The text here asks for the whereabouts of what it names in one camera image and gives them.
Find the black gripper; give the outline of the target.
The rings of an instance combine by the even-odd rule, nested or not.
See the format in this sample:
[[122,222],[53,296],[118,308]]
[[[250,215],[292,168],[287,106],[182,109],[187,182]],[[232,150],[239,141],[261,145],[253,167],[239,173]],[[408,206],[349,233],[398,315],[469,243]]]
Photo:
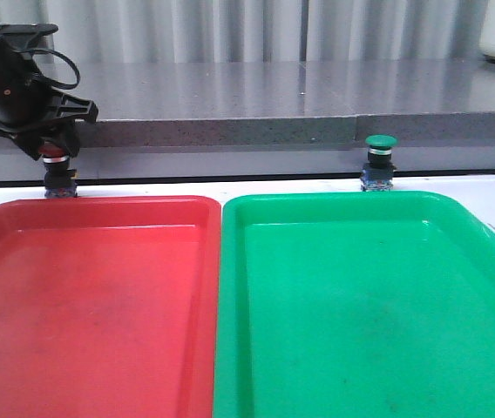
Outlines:
[[[94,123],[98,107],[93,101],[67,93],[78,86],[80,73],[65,55],[39,45],[58,31],[55,24],[0,24],[0,132],[38,160],[44,156],[42,134],[59,130],[58,146],[77,156],[80,139],[74,121]],[[46,77],[36,64],[36,55],[62,59],[73,70],[76,81],[65,84]]]

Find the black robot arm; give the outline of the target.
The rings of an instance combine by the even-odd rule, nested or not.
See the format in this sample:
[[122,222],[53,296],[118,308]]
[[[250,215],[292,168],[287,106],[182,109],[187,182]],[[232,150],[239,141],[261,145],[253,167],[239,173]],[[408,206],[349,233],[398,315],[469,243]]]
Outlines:
[[33,159],[47,144],[77,157],[81,142],[75,123],[95,123],[98,107],[70,95],[77,82],[63,83],[43,74],[34,57],[52,55],[78,67],[64,54],[41,47],[55,24],[0,24],[0,137],[11,140]]

